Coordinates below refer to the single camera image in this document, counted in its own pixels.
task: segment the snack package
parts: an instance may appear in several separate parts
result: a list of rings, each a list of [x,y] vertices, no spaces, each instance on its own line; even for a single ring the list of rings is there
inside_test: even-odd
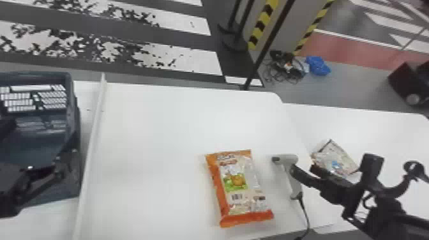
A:
[[[221,227],[274,218],[255,175],[250,150],[206,155],[221,212]]]
[[[318,166],[340,177],[347,177],[359,169],[353,159],[332,139],[313,153],[312,158]]]

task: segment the black stand base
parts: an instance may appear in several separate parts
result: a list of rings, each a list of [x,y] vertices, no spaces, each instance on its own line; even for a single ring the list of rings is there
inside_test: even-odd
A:
[[[421,105],[429,100],[429,74],[419,71],[424,70],[422,66],[406,62],[389,75],[390,85],[409,105]]]
[[[236,41],[235,35],[223,35],[222,43],[231,52],[246,52],[248,49],[247,42],[242,38]]]
[[[234,34],[238,32],[238,24],[233,23],[232,27],[229,27],[228,21],[225,19],[224,21],[218,23],[218,29],[223,34]]]

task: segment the orange snack bag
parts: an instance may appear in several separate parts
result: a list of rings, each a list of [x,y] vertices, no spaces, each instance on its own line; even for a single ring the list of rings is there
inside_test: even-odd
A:
[[[206,155],[221,212],[221,227],[274,218],[255,175],[250,150]]]

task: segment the yellow and black striped pole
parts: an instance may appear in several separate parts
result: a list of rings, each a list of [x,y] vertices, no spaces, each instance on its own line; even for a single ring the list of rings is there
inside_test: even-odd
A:
[[[308,27],[307,32],[305,32],[305,35],[303,36],[301,41],[299,41],[298,46],[296,46],[295,51],[294,51],[295,56],[297,56],[299,54],[299,52],[303,49],[304,44],[308,41],[309,37],[314,32],[314,29],[316,29],[319,22],[321,22],[323,17],[325,17],[327,11],[332,6],[334,1],[335,0],[327,0],[325,6],[321,9],[321,11],[318,12],[316,19],[313,21],[313,23],[310,25],[310,27]]]
[[[278,6],[278,0],[267,0],[267,3],[260,14],[258,22],[256,23],[255,29],[249,39],[249,49],[256,49],[258,41],[264,35],[264,30],[271,20],[273,12]]]

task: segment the barcode scanner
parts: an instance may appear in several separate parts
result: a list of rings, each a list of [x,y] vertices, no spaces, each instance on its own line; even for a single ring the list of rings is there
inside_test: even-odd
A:
[[[271,160],[274,164],[283,165],[285,168],[285,172],[289,178],[290,187],[292,188],[290,199],[298,200],[298,198],[302,197],[303,187],[301,186],[301,183],[290,174],[291,167],[298,162],[298,156],[294,154],[282,154],[272,157]]]

